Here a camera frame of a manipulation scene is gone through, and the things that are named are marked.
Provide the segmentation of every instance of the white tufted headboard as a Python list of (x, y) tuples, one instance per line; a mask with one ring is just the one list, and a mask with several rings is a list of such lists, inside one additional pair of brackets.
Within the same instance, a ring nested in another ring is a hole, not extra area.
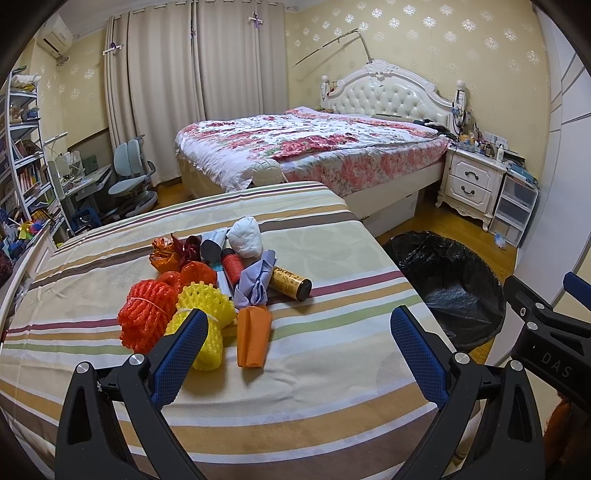
[(429, 118), (450, 129), (453, 125), (452, 103), (437, 94), (435, 85), (384, 60), (374, 60), (339, 80), (323, 106), (335, 113), (388, 113)]

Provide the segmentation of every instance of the orange folded paper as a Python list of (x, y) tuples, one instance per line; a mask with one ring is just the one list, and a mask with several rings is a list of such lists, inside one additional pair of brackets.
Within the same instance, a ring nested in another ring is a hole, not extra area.
[(262, 367), (267, 356), (273, 315), (266, 307), (246, 307), (238, 312), (238, 366)]

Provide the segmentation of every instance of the yellow foam fruit net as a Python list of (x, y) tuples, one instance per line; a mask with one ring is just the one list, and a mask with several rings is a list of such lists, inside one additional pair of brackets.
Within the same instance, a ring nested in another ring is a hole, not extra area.
[(193, 362), (193, 368), (215, 370), (222, 364), (222, 328), (232, 323), (236, 318), (233, 301), (218, 288), (205, 285), (203, 282), (198, 284), (191, 282), (178, 295), (177, 308), (180, 311), (174, 314), (164, 334), (171, 335), (176, 332), (191, 313), (191, 309), (199, 309), (207, 313), (209, 327), (207, 338)]

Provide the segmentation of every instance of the blue gripper pad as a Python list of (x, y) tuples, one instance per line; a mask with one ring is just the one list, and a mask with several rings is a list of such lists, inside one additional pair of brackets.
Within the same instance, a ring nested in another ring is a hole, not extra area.
[(392, 312), (390, 330), (423, 396), (441, 410), (449, 399), (446, 372), (401, 307)]
[(154, 391), (151, 400), (159, 410), (172, 403), (177, 397), (195, 357), (207, 338), (209, 329), (207, 315), (201, 310), (194, 310), (194, 312), (195, 314), (191, 312), (181, 325), (184, 329), (174, 334), (176, 336), (174, 344), (154, 373)]
[(572, 272), (564, 276), (562, 285), (581, 305), (591, 310), (591, 285)]

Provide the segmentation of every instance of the floral bedspread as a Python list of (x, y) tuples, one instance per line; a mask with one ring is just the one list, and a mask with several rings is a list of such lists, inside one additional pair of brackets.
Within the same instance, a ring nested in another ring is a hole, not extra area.
[(429, 166), (447, 143), (421, 125), (305, 107), (199, 122), (176, 138), (182, 156), (226, 192), (247, 188), (253, 162), (272, 158), (287, 180), (319, 181), (341, 197)]

